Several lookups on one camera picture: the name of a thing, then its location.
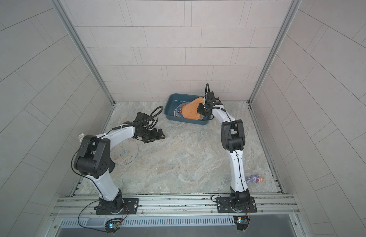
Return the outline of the orange round coaster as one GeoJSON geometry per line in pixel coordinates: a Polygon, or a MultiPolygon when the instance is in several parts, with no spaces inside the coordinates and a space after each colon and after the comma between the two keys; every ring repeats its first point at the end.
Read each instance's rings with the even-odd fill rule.
{"type": "Polygon", "coordinates": [[[199,97],[192,102],[182,106],[182,116],[186,119],[201,120],[202,115],[197,112],[199,104],[204,103],[204,98],[199,97]]]}

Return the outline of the blue bear coaster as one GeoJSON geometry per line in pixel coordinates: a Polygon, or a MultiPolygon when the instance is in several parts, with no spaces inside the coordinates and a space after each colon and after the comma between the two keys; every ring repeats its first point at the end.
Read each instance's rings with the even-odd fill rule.
{"type": "Polygon", "coordinates": [[[184,118],[183,116],[183,108],[187,105],[187,103],[182,103],[178,105],[174,110],[174,116],[178,118],[184,118]]]}

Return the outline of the teal storage box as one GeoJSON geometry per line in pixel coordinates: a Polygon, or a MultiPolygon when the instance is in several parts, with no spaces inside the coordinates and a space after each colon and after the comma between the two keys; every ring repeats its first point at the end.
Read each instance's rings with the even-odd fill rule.
{"type": "Polygon", "coordinates": [[[193,100],[195,100],[196,98],[199,98],[199,96],[189,94],[179,94],[179,93],[174,93],[170,95],[164,109],[164,114],[166,118],[169,120],[175,120],[185,123],[200,124],[200,125],[208,124],[208,122],[210,121],[210,117],[204,117],[202,120],[192,120],[192,119],[178,118],[174,116],[174,110],[178,105],[182,103],[188,104],[193,100]]]}

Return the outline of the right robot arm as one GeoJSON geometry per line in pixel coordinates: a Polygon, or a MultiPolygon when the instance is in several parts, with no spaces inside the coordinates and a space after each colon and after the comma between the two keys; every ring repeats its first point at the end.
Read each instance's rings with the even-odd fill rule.
{"type": "Polygon", "coordinates": [[[197,112],[203,116],[214,117],[220,122],[221,144],[230,157],[230,205],[240,212],[249,206],[251,199],[243,166],[243,150],[246,144],[243,121],[230,116],[209,85],[206,85],[204,102],[199,104],[197,112]]]}

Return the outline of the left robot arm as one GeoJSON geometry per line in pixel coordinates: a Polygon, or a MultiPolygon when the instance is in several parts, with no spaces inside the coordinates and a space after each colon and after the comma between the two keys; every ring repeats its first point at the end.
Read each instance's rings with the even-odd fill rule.
{"type": "Polygon", "coordinates": [[[159,106],[151,115],[138,112],[134,121],[127,121],[107,133],[83,137],[71,160],[71,168],[75,174],[92,181],[99,191],[99,205],[95,207],[98,212],[118,214],[125,206],[122,191],[110,176],[116,166],[110,157],[111,149],[130,138],[143,143],[166,138],[162,129],[155,128],[158,123],[157,116],[162,111],[163,107],[159,106]]]}

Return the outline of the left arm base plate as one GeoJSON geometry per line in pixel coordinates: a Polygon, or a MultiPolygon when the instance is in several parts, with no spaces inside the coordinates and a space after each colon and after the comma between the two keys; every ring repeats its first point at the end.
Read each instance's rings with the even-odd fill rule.
{"type": "Polygon", "coordinates": [[[99,204],[94,207],[97,215],[126,215],[136,214],[139,205],[138,198],[117,198],[112,201],[99,199],[99,204]]]}

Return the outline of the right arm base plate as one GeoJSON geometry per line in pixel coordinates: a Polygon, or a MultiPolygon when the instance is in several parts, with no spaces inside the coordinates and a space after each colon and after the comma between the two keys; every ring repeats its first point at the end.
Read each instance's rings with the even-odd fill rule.
{"type": "Polygon", "coordinates": [[[232,208],[229,197],[216,197],[215,199],[218,213],[256,213],[257,207],[254,197],[251,197],[250,204],[244,207],[242,210],[236,210],[232,208]]]}

